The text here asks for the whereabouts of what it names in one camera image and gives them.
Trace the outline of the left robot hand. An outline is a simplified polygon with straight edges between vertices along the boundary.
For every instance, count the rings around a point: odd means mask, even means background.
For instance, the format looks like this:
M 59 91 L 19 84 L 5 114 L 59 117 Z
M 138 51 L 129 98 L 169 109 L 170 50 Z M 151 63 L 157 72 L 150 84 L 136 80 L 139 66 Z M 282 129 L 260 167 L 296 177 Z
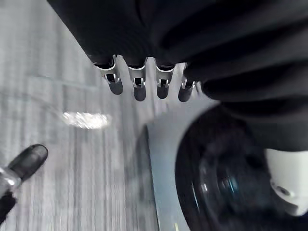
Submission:
M 266 151 L 274 191 L 308 210 L 305 0 L 51 0 L 97 66 L 121 55 L 186 63 L 189 81 L 243 120 Z

